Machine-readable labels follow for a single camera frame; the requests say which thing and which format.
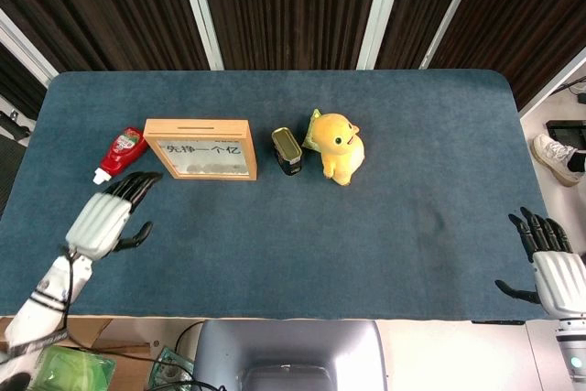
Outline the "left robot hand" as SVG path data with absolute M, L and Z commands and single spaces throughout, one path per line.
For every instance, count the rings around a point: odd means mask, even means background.
M 97 261 L 140 246 L 150 235 L 152 222 L 146 222 L 131 237 L 124 238 L 121 233 L 138 204 L 162 177 L 161 172 L 137 171 L 96 192 L 66 234 L 70 253 Z

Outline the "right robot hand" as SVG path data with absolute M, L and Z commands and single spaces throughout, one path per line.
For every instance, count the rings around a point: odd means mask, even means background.
M 522 207 L 520 217 L 510 213 L 526 257 L 533 269 L 533 291 L 511 288 L 503 280 L 495 285 L 506 296 L 537 304 L 552 318 L 577 320 L 585 317 L 585 265 L 556 221 Z

